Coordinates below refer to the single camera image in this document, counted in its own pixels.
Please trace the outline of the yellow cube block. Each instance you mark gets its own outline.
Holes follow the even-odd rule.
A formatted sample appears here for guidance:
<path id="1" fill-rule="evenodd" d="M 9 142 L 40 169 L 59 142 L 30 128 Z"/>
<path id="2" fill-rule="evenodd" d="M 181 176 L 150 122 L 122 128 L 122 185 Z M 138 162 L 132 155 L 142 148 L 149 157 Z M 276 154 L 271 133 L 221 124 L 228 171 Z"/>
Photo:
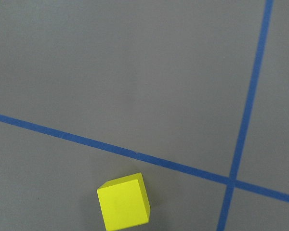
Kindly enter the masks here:
<path id="1" fill-rule="evenodd" d="M 110 180 L 97 189 L 107 231 L 118 231 L 150 220 L 150 203 L 144 179 L 136 173 Z"/>

